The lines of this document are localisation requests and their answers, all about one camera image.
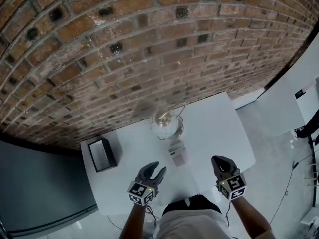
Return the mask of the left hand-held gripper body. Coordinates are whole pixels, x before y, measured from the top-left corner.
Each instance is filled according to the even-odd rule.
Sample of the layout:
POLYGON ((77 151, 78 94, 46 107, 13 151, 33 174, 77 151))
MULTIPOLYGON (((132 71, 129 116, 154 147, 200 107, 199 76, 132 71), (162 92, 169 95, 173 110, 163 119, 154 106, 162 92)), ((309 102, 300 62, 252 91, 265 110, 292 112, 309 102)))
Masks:
POLYGON ((142 180, 136 177, 131 181, 127 193, 134 204, 146 206, 158 193, 158 186, 151 180, 142 180))

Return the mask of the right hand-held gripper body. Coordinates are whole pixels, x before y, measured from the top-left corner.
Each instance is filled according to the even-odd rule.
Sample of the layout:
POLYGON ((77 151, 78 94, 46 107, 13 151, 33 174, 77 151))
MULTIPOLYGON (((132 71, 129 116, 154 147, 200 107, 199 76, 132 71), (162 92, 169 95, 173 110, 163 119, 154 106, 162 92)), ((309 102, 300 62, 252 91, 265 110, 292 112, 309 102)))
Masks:
POLYGON ((217 182, 218 191, 227 198, 227 200, 234 200, 243 196, 246 192, 246 180, 244 174, 236 169, 229 178, 222 179, 217 182))

